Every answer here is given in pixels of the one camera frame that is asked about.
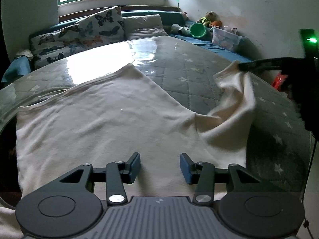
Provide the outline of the cream sweatshirt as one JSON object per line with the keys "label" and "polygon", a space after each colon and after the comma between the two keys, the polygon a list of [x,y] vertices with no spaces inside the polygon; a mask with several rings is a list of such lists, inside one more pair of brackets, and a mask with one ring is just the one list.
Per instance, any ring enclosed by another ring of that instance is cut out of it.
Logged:
{"label": "cream sweatshirt", "polygon": [[179,156],[218,168],[245,166],[256,100],[237,63],[215,74],[220,104],[202,115],[186,109],[132,64],[17,112],[18,182],[23,195],[90,163],[95,168],[141,155],[127,194],[190,195]]}

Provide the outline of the red plastic stool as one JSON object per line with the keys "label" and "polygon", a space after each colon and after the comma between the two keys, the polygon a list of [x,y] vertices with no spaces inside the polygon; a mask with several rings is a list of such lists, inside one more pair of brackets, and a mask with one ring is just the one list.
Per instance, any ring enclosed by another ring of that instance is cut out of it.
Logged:
{"label": "red plastic stool", "polygon": [[280,91],[281,90],[281,86],[284,83],[284,81],[288,78],[287,74],[281,74],[280,72],[276,75],[275,79],[273,80],[273,82],[271,83],[271,86]]}

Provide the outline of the clear plastic storage box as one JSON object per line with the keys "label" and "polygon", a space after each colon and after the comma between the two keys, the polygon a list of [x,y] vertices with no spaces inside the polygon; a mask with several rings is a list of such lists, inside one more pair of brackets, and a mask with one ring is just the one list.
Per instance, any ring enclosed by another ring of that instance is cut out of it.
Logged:
{"label": "clear plastic storage box", "polygon": [[213,27],[212,43],[231,52],[236,52],[244,37]]}

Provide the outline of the green quilted star tablecloth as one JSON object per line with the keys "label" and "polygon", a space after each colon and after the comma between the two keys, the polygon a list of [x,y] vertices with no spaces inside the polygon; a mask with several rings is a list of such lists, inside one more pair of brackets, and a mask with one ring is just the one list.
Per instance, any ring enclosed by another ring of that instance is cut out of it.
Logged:
{"label": "green quilted star tablecloth", "polygon": [[[221,90],[213,76],[232,61],[220,52],[161,36],[101,46],[61,59],[1,90],[1,130],[28,106],[77,84],[107,75],[131,62],[187,109],[206,114],[218,105]],[[290,192],[304,188],[311,134],[294,104],[256,75],[257,105],[248,140],[248,169]]]}

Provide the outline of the plush toy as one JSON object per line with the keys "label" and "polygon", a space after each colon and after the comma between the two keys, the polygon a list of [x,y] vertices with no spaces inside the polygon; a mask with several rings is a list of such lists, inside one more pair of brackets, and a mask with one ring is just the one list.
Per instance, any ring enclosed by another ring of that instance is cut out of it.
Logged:
{"label": "plush toy", "polygon": [[222,27],[222,22],[218,20],[218,16],[212,11],[207,12],[204,17],[197,20],[197,23],[201,23],[205,27]]}

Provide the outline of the green plastic bucket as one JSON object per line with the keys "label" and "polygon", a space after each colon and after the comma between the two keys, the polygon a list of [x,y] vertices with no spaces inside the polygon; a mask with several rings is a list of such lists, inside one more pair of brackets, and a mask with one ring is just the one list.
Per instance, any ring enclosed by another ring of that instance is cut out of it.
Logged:
{"label": "green plastic bucket", "polygon": [[202,23],[194,23],[189,27],[189,31],[194,38],[203,38],[207,34],[207,29]]}

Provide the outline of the black round induction cooktop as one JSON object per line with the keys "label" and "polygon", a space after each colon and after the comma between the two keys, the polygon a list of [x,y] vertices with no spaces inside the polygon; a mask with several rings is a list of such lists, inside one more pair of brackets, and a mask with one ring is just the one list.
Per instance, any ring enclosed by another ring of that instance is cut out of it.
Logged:
{"label": "black round induction cooktop", "polygon": [[13,117],[1,130],[1,200],[10,207],[16,207],[22,197],[18,183],[16,124],[17,118]]}

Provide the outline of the grey stuffed toy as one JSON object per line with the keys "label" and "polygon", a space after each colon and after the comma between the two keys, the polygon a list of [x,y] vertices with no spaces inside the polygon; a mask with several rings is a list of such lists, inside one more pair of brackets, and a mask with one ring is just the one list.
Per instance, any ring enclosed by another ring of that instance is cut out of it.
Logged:
{"label": "grey stuffed toy", "polygon": [[179,24],[173,24],[170,33],[173,35],[191,36],[189,28],[187,26],[180,26]]}

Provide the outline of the long butterfly pillow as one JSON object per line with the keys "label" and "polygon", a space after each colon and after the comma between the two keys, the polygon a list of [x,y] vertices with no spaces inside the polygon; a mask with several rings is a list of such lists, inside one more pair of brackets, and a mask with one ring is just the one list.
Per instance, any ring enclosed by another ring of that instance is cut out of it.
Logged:
{"label": "long butterfly pillow", "polygon": [[79,37],[80,28],[74,24],[31,38],[29,43],[35,69],[85,51]]}

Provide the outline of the blue sofa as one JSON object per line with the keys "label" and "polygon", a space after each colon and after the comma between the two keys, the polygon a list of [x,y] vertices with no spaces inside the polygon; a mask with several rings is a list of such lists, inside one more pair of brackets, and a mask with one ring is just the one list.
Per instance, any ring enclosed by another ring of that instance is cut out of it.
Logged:
{"label": "blue sofa", "polygon": [[99,46],[154,36],[181,36],[193,40],[186,15],[173,11],[124,12],[111,7],[85,18],[66,21],[29,37],[29,48],[4,73],[7,86],[35,69]]}

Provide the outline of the large butterfly pillow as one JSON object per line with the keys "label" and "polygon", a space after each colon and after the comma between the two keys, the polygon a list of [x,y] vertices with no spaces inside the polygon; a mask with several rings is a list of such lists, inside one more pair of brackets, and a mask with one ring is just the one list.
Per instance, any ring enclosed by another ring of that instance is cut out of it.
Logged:
{"label": "large butterfly pillow", "polygon": [[125,40],[124,19],[120,6],[97,12],[76,22],[79,40],[87,49]]}

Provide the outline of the white pillow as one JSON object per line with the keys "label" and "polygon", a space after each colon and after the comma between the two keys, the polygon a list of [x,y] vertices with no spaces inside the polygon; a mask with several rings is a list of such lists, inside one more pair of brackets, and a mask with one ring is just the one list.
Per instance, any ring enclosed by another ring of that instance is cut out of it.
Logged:
{"label": "white pillow", "polygon": [[159,14],[124,17],[124,33],[127,40],[167,36]]}

